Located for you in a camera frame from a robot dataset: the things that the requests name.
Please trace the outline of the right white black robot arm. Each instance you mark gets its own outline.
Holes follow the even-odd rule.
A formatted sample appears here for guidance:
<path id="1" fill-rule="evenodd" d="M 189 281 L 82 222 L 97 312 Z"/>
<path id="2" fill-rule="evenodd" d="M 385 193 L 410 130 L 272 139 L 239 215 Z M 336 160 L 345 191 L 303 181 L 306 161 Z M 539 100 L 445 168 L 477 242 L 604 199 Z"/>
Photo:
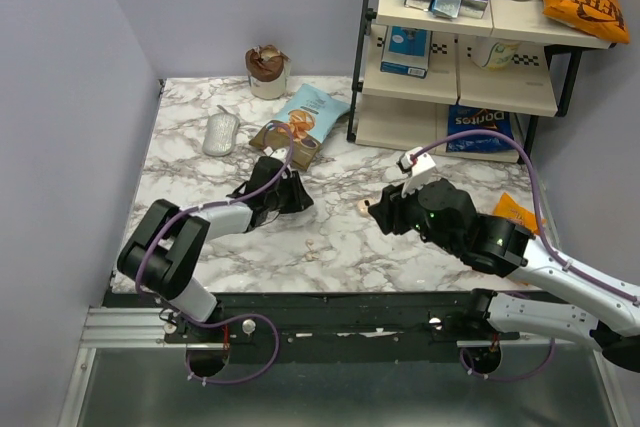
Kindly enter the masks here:
<path id="1" fill-rule="evenodd" d="M 639 369 L 639 288 L 546 247 L 540 236 L 509 219 L 478 212 L 471 196 L 449 181 L 412 194 L 383 189 L 367 208 L 385 235 L 415 231 L 472 270 L 538 287 L 556 302 L 483 293 L 464 309 L 469 337 L 523 332 L 567 340 L 600 352 L 614 365 Z"/>

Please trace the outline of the beige earbud charging case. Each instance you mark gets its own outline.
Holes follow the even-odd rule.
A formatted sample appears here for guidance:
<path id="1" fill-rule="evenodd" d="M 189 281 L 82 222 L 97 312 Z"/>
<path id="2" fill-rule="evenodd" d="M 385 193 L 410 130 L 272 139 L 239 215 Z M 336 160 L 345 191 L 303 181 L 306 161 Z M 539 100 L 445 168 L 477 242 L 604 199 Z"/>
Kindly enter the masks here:
<path id="1" fill-rule="evenodd" d="M 368 214 L 368 208 L 369 208 L 370 202 L 368 199 L 362 199 L 357 203 L 357 208 L 358 211 L 362 214 L 362 215 L 367 215 Z"/>

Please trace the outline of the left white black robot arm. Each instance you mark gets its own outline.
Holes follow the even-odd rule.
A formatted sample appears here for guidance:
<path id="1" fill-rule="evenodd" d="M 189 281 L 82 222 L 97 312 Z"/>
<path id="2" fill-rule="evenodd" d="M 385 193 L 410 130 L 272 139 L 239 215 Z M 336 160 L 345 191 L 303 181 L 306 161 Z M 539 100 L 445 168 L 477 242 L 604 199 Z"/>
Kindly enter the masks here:
<path id="1" fill-rule="evenodd" d="M 214 340 L 222 327 L 217 299 L 194 277 L 204 244 L 244 234 L 270 215 L 303 212 L 314 205 L 297 171 L 262 156 L 251 176 L 225 199 L 182 210 L 166 199 L 152 203 L 126 241 L 117 270 L 188 316 L 187 329 L 201 342 Z"/>

